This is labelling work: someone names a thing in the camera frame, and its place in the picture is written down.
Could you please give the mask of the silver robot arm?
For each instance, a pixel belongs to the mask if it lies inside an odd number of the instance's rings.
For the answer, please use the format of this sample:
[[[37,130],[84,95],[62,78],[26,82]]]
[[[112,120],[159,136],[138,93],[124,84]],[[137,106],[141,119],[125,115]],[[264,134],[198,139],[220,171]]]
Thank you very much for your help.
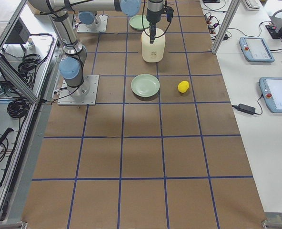
[[[94,29],[100,26],[101,20],[97,11],[80,11],[79,20],[87,28]]]
[[[119,11],[135,16],[142,6],[139,0],[31,0],[30,5],[49,15],[54,30],[63,45],[65,59],[59,64],[59,71],[67,84],[70,95],[85,95],[89,89],[83,66],[87,57],[85,46],[78,40],[69,19],[69,11],[90,14],[80,19],[83,24],[93,24],[95,13],[100,10]]]

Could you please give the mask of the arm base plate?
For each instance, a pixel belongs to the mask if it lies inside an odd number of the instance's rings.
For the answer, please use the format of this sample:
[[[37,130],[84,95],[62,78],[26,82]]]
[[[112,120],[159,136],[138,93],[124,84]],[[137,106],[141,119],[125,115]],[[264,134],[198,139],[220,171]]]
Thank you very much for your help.
[[[77,33],[105,33],[107,29],[108,15],[79,15],[80,24]]]
[[[62,87],[65,90],[60,91],[60,99],[57,100],[58,105],[95,105],[99,84],[99,75],[86,75],[84,83],[76,90],[67,86],[63,80]]]

